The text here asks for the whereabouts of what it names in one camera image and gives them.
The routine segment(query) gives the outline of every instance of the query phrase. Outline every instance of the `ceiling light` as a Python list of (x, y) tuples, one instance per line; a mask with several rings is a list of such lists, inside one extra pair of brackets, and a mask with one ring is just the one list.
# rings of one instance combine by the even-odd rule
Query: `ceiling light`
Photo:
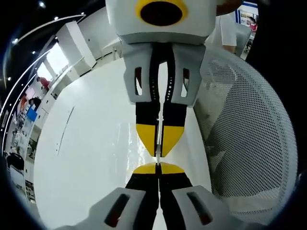
[(18, 42), (18, 38), (15, 38), (14, 40), (12, 40), (13, 44), (16, 44)]
[(39, 5), (41, 8), (46, 8), (46, 5), (45, 5), (44, 2), (42, 2), (42, 1), (39, 1), (39, 2), (38, 2), (38, 5)]

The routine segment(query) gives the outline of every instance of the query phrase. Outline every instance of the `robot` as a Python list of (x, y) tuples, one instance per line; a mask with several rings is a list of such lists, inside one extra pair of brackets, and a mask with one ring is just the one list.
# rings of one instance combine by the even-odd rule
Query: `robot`
[[(124, 81), (130, 102), (135, 104), (136, 129), (157, 162), (137, 168), (125, 188), (114, 190), (94, 205), (88, 219), (73, 229), (149, 230), (153, 228), (159, 202), (170, 230), (263, 227), (229, 215), (227, 205), (205, 188), (193, 186), (183, 169), (160, 162), (184, 132), (187, 107), (193, 107), (202, 74), (208, 69), (204, 42), (214, 30), (216, 15), (229, 11), (227, 2), (106, 1), (109, 21), (122, 41)], [(240, 3), (230, 2), (230, 8), (234, 7), (233, 2)], [(159, 121), (158, 70), (163, 62), (167, 63), (168, 82), (163, 120)], [(137, 83), (142, 94), (138, 93)], [(185, 97), (181, 96), (183, 87), (187, 90)]]

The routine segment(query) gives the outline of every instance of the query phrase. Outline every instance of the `white surface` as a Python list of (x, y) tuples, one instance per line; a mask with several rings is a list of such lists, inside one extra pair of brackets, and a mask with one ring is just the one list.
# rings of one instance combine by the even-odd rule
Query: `white surface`
[(6, 136), (6, 144), (5, 144), (5, 151), (10, 152), (11, 146), (12, 146), (12, 139), (13, 139), (13, 131), (17, 129), (17, 125), (14, 124), (14, 122), (11, 121), (8, 134)]
[(107, 44), (105, 47), (103, 47), (102, 54), (106, 55), (106, 54), (109, 54), (111, 52), (114, 52), (114, 47), (116, 47), (118, 49), (119, 46), (121, 46), (121, 42), (120, 42), (119, 37), (117, 37), (116, 39), (111, 41), (109, 44)]
[[(62, 91), (48, 115), (34, 167), (36, 203), (48, 228), (82, 221), (92, 205), (115, 188), (125, 187), (133, 170), (155, 161), (137, 135), (124, 70), (119, 59), (89, 72)], [(166, 75), (164, 64), (159, 70), (159, 79), (164, 79), (159, 80), (159, 91), (166, 88)], [(182, 167), (194, 185), (211, 190), (193, 109), (188, 108), (181, 140), (161, 161)], [(154, 229), (166, 229), (161, 210)]]
[(65, 57), (63, 50), (59, 46), (58, 43), (51, 48), (50, 52), (47, 54), (47, 58), (44, 61), (47, 69), (48, 65), (50, 68), (48, 69), (53, 78), (56, 77), (57, 74), (60, 74), (61, 71), (69, 64), (69, 61)]
[(214, 29), (216, 1), (183, 1), (188, 9), (187, 17), (171, 26), (154, 26), (140, 20), (136, 15), (137, 2), (139, 1), (106, 0), (109, 21), (119, 36), (145, 32), (172, 32), (205, 37)]
[(45, 122), (45, 116), (47, 115), (46, 111), (43, 109), (37, 110), (37, 117), (35, 120), (35, 125), (39, 127), (40, 129), (43, 128), (44, 122)]
[(96, 59), (103, 56), (103, 47), (118, 37), (113, 26), (109, 24), (105, 7), (89, 15), (78, 25)]
[(37, 127), (34, 127), (34, 128), (32, 129), (32, 133), (31, 133), (31, 136), (30, 136), (31, 139), (37, 142), (37, 140), (38, 140), (38, 138), (39, 138), (39, 136), (40, 136), (40, 132), (41, 132), (41, 129), (39, 129), (39, 128), (37, 128)]
[(45, 64), (46, 69), (48, 70), (48, 72), (50, 73), (50, 75), (52, 76), (52, 78), (56, 78), (57, 74), (55, 73), (54, 69), (52, 68), (51, 64), (49, 63), (48, 59), (45, 59), (43, 61), (43, 63)]
[(24, 164), (24, 179), (33, 183), (34, 164), (31, 161), (25, 160)]
[(220, 48), (223, 46), (236, 46), (236, 22), (232, 14), (216, 17), (215, 29), (207, 38), (207, 43)]
[(46, 80), (51, 81), (53, 76), (51, 75), (51, 73), (49, 72), (49, 70), (47, 69), (46, 65), (44, 62), (42, 62), (40, 64), (40, 66), (37, 69), (37, 75), (41, 78), (46, 78)]
[(28, 90), (25, 92), (27, 94), (27, 98), (31, 99), (33, 97), (41, 97), (43, 96), (43, 89), (42, 89), (42, 83), (40, 83), (40, 81), (36, 80), (37, 77), (35, 77), (34, 81), (32, 82), (32, 84), (30, 85), (29, 89), (32, 88), (34, 90), (34, 94), (30, 97), (30, 95), (28, 95)]
[(51, 84), (49, 85), (49, 91), (46, 94), (46, 96), (50, 96), (51, 93), (53, 94), (57, 94), (59, 95), (60, 92), (62, 91), (62, 89), (64, 89), (67, 85), (69, 85), (72, 82), (72, 79), (70, 76), (68, 76), (70, 71), (74, 72), (75, 74), (78, 74), (76, 71), (76, 65), (78, 65), (81, 61), (83, 61), (84, 58), (81, 58), (80, 60), (78, 60), (76, 63), (74, 63), (73, 65), (71, 65), (70, 67), (68, 67), (59, 77), (57, 77), (56, 79), (54, 79)]
[(82, 58), (81, 52), (78, 50), (77, 45), (74, 43), (66, 25), (64, 25), (57, 32), (56, 36), (58, 37), (59, 46), (69, 61), (70, 65), (75, 64)]
[(74, 69), (76, 70), (77, 74), (81, 76), (92, 68), (86, 63), (85, 59), (83, 58), (74, 66)]
[(49, 113), (55, 101), (56, 99), (54, 99), (51, 93), (47, 93), (43, 98), (40, 107), (42, 107), (47, 113)]
[(12, 165), (10, 166), (11, 179), (15, 185), (19, 185), (22, 188), (25, 188), (24, 185), (24, 176), (23, 174), (16, 170)]
[(66, 74), (71, 81), (77, 80), (80, 76), (78, 75), (75, 68), (71, 68)]
[(96, 64), (96, 59), (94, 58), (90, 48), (88, 47), (77, 22), (73, 21), (67, 23), (66, 26), (81, 55), (84, 57), (85, 62), (88, 64), (89, 67), (93, 67)]

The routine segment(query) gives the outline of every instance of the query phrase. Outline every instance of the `white mesh chair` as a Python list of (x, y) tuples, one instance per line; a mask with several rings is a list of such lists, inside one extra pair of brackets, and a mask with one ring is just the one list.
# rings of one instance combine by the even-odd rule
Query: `white mesh chair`
[(213, 193), (241, 220), (268, 224), (295, 185), (290, 119), (273, 88), (245, 61), (210, 46), (206, 56), (210, 67), (202, 72), (194, 110)]

